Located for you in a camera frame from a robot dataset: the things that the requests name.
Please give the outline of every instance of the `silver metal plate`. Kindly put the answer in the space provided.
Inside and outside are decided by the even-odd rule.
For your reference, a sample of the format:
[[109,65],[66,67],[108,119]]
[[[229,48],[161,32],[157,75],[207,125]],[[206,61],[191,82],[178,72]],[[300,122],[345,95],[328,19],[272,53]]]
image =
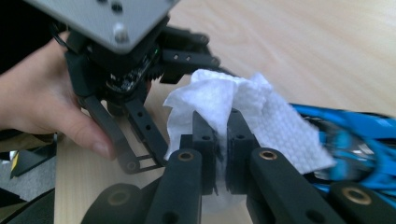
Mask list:
[[24,0],[118,54],[130,52],[179,0]]

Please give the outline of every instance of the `human hand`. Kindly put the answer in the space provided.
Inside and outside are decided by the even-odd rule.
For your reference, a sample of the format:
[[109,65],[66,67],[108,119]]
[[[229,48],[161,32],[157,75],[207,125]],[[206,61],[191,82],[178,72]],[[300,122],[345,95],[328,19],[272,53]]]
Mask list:
[[115,152],[109,138],[78,105],[64,52],[51,40],[0,76],[0,130],[61,132],[78,145],[113,160]]

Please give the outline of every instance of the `bolt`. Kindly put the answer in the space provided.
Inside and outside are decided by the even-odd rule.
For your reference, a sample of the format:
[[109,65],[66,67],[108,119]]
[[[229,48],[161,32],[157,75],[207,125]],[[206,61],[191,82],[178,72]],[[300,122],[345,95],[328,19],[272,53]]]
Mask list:
[[114,24],[113,34],[118,43],[128,42],[128,31],[123,23],[117,22]]
[[219,64],[219,60],[218,60],[217,58],[213,58],[213,59],[212,59],[212,63],[213,63],[213,64]]
[[208,38],[204,35],[201,35],[201,42],[206,43],[208,41]]

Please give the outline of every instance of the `wire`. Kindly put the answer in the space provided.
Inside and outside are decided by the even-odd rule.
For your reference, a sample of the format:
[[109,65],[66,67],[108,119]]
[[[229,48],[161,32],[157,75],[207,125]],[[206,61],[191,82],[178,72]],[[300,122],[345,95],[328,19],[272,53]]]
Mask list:
[[62,40],[61,37],[58,35],[60,30],[59,30],[58,26],[55,25],[55,23],[52,23],[49,26],[49,31],[50,31],[52,37],[56,40],[56,42],[58,42],[59,45],[69,49],[69,47],[67,46],[67,43],[64,42],[64,40]]

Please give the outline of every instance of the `black plastic part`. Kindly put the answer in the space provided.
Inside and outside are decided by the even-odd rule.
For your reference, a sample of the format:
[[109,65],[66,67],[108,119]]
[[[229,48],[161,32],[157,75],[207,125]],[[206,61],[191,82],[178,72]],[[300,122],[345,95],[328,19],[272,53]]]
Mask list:
[[55,190],[42,193],[9,217],[2,220],[1,224],[43,224],[54,222]]
[[372,190],[355,182],[331,184],[328,201],[347,223],[396,223],[396,209]]
[[146,223],[201,222],[201,154],[192,149],[174,152],[155,193]]
[[88,42],[89,39],[85,35],[77,31],[71,31],[69,37],[67,37],[66,46],[69,50],[73,50],[73,52],[80,54],[85,50]]
[[0,131],[0,141],[4,141],[9,138],[13,138],[21,133],[22,133],[21,131],[14,130],[14,129]]
[[159,44],[168,49],[183,49],[210,53],[205,47],[209,43],[209,37],[202,34],[192,34],[190,30],[181,30],[167,26],[159,36]]
[[247,194],[251,151],[259,143],[241,112],[232,109],[228,119],[226,186],[231,194]]
[[9,152],[0,152],[0,161],[9,161]]
[[217,69],[220,60],[210,54],[163,49],[162,63],[164,74],[161,83],[176,84],[185,74],[191,74],[197,69]]
[[91,63],[86,55],[67,51],[64,56],[73,91],[77,96],[93,95],[105,85],[108,73]]
[[0,188],[0,208],[10,206],[17,203],[24,203],[25,200],[21,199],[19,195],[9,192],[8,190]]
[[18,161],[10,177],[21,176],[56,155],[56,140],[43,147],[18,151]]
[[140,189],[117,184],[105,189],[88,209],[82,224],[144,223],[159,179]]
[[276,223],[345,223],[282,153],[256,148],[250,172]]
[[203,195],[210,195],[216,187],[216,150],[218,140],[213,129],[198,112],[192,115],[192,148],[202,155]]
[[148,96],[148,90],[146,82],[138,82],[133,86],[133,90],[129,93],[117,93],[117,92],[102,92],[103,98],[107,101],[107,110],[112,116],[128,117],[128,111],[125,108],[125,104],[133,99],[138,99],[142,105],[146,102]]
[[276,223],[274,214],[267,201],[262,197],[260,188],[255,181],[249,182],[247,210],[252,222],[255,224]]
[[140,141],[145,144],[155,161],[165,166],[164,156],[168,145],[142,102],[135,98],[125,104],[125,110],[128,112],[128,120]]
[[110,117],[105,108],[95,95],[81,98],[85,108],[102,130],[110,138],[117,152],[117,158],[121,169],[126,174],[135,174],[140,171],[140,162],[129,147],[128,141],[117,123]]

